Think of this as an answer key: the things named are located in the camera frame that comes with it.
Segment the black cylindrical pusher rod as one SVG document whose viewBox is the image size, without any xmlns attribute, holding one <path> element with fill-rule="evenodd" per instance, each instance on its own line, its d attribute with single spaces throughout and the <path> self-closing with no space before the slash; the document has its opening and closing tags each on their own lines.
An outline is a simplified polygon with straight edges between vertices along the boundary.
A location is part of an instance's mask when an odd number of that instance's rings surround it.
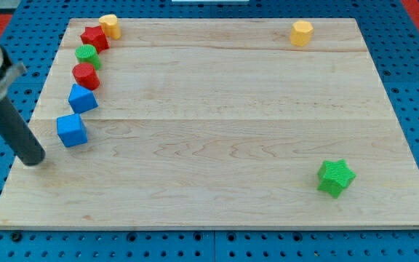
<svg viewBox="0 0 419 262">
<path fill-rule="evenodd" d="M 40 164 L 45 150 L 8 97 L 0 100 L 0 136 L 26 166 Z"/>
</svg>

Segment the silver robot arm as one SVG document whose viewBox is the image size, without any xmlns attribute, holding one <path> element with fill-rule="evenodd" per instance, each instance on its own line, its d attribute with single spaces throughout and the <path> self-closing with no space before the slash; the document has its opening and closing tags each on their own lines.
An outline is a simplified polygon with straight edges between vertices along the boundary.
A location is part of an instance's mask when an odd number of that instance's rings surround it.
<svg viewBox="0 0 419 262">
<path fill-rule="evenodd" d="M 13 63 L 0 45 L 0 136 L 24 165 L 34 166 L 44 160 L 45 150 L 8 97 L 10 85 L 25 72 L 25 65 Z"/>
</svg>

